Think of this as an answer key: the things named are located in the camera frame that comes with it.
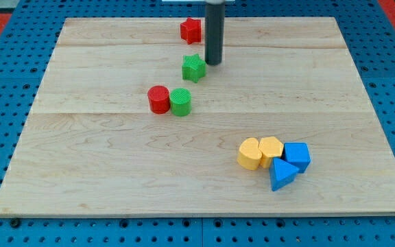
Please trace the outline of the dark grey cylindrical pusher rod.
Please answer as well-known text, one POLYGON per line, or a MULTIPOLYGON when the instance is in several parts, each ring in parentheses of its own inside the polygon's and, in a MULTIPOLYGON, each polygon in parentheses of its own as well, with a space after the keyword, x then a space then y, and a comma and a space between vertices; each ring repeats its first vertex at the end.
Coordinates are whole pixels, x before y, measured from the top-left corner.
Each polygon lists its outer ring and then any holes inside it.
POLYGON ((224 17, 224 0, 205 1, 205 61, 210 66, 222 62, 224 17))

